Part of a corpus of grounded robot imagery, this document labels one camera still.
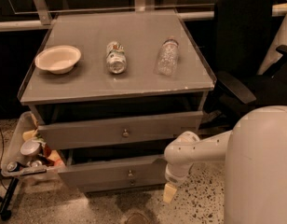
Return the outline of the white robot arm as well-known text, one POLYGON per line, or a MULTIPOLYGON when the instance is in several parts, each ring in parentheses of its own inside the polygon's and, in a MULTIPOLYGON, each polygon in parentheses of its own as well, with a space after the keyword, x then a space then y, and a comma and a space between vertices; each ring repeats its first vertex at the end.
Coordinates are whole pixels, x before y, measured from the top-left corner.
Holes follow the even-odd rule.
POLYGON ((184 132, 164 157, 164 202, 171 202, 193 163, 225 161, 224 223, 287 224, 287 105, 255 109, 232 130, 203 140, 184 132))

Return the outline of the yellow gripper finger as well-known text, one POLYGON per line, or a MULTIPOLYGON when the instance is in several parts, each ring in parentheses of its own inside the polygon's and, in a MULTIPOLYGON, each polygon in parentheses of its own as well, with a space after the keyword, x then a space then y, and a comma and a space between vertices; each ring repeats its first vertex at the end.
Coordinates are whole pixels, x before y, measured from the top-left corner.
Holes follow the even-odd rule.
POLYGON ((177 188, 171 184, 171 183, 166 183, 164 186, 164 191, 163 191, 163 201, 165 203, 170 203, 176 194, 177 188))

